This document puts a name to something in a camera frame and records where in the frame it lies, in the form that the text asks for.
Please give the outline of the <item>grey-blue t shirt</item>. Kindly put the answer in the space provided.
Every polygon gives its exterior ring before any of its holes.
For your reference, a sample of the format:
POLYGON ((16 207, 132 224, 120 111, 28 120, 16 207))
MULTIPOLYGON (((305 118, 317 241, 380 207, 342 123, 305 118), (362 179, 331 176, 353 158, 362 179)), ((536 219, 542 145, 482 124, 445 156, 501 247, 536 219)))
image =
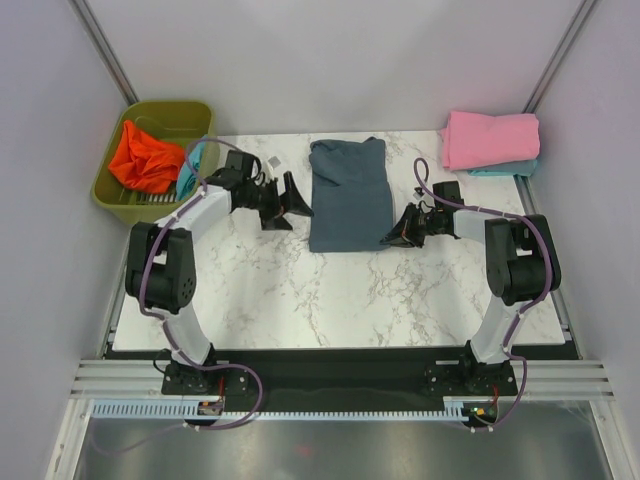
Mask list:
POLYGON ((313 253, 376 252, 394 226, 386 143, 322 139, 310 145, 313 253))

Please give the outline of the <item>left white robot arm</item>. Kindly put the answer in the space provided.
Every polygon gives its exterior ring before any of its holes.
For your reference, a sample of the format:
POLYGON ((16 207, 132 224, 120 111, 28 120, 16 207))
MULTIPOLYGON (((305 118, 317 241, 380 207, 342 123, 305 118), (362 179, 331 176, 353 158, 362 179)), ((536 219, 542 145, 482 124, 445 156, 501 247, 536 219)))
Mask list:
POLYGON ((262 229, 289 231, 286 215, 310 217, 291 172, 275 176, 270 164, 231 150, 225 165, 205 178, 191 199, 154 223, 131 231, 125 291, 142 315, 160 323, 171 352, 164 370, 165 395, 211 395, 223 365, 192 305, 197 288, 194 245, 214 224, 237 209, 257 212, 262 229))

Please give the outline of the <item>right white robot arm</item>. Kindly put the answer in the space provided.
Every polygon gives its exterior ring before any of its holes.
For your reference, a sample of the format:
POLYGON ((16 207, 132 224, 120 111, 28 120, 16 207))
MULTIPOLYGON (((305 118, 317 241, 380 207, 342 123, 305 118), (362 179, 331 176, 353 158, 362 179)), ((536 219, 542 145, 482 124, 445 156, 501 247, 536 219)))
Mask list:
POLYGON ((546 218, 518 216, 464 204, 456 181, 433 185, 434 205, 410 203, 380 243, 421 248, 430 236, 448 235, 484 246, 492 297, 476 333, 456 360, 426 365, 434 395, 515 395, 512 345, 524 312, 561 283, 559 260, 546 218))

